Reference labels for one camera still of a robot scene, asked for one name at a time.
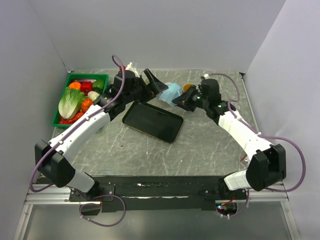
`toy vegetable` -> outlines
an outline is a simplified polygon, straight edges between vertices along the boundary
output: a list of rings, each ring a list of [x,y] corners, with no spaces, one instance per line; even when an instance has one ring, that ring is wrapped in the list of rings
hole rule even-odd
[[[69,88],[70,89],[77,89],[77,90],[80,90],[81,88],[81,83],[80,82],[73,82],[69,85]]]
[[[82,112],[86,112],[88,111],[88,109],[90,108],[90,106],[94,104],[94,102],[90,99],[90,98],[87,98],[86,100],[84,100],[82,103],[81,103],[81,110]]]
[[[72,119],[81,108],[86,99],[85,94],[77,89],[67,87],[59,101],[59,113],[63,119]]]
[[[92,88],[95,92],[97,92],[98,94],[102,94],[103,90],[104,90],[104,86],[105,86],[105,80],[103,79],[99,79],[97,81],[95,81],[94,83],[92,83]]]
[[[88,92],[88,97],[92,100],[95,101],[98,97],[99,97],[99,93],[95,92],[95,91],[90,91]]]
[[[88,95],[88,92],[92,91],[92,83],[89,81],[85,81],[81,83],[80,91],[84,93],[85,96]]]

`green plastic tray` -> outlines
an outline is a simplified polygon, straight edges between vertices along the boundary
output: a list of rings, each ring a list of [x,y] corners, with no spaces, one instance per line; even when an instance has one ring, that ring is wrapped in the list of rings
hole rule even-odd
[[[66,83],[65,83],[61,97],[64,95],[66,87],[70,85],[73,79],[95,79],[95,80],[103,79],[105,80],[104,87],[103,87],[103,93],[104,93],[108,86],[109,75],[108,74],[91,74],[91,73],[70,73],[66,79]],[[60,129],[67,129],[68,127],[71,126],[71,124],[59,124],[59,121],[60,121],[60,113],[57,107],[55,111],[55,115],[52,120],[52,126],[58,127]]]

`lettuce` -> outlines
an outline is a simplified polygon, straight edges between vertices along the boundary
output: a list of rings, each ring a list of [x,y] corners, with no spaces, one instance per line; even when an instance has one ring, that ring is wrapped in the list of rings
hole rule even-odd
[[[72,119],[81,108],[86,99],[85,94],[77,89],[67,87],[59,102],[59,113],[64,119]]]

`gray wall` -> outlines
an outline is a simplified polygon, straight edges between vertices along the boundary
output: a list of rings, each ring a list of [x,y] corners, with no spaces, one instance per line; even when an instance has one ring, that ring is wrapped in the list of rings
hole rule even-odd
[[[304,183],[289,193],[302,239],[319,239],[320,2],[287,0],[245,75],[258,125],[266,135],[294,140],[303,150]],[[287,187],[301,161],[287,144]]]
[[[0,233],[13,238],[67,71],[27,0],[0,1]]]
[[[246,72],[285,0],[30,0],[69,70]]]

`tabletop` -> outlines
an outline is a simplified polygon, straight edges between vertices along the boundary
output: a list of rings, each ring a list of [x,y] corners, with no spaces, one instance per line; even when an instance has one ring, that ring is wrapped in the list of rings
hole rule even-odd
[[[108,74],[113,82],[117,70],[78,70],[76,73]],[[152,73],[163,83],[199,84],[200,76],[208,70],[154,70]],[[232,77],[240,91],[240,102],[234,106],[241,116],[255,126],[253,113],[246,95],[243,79],[238,72],[225,72]],[[236,98],[231,81],[223,76],[214,77],[223,100]],[[126,110],[112,122],[98,130],[79,149],[74,159],[68,159],[78,170],[92,176],[199,176],[226,175],[246,168],[240,162],[245,152],[222,128],[206,116],[204,110],[194,112],[171,107],[153,99],[150,104],[183,117],[184,122],[176,140],[166,143],[122,123]],[[55,130],[55,136],[62,133]]]

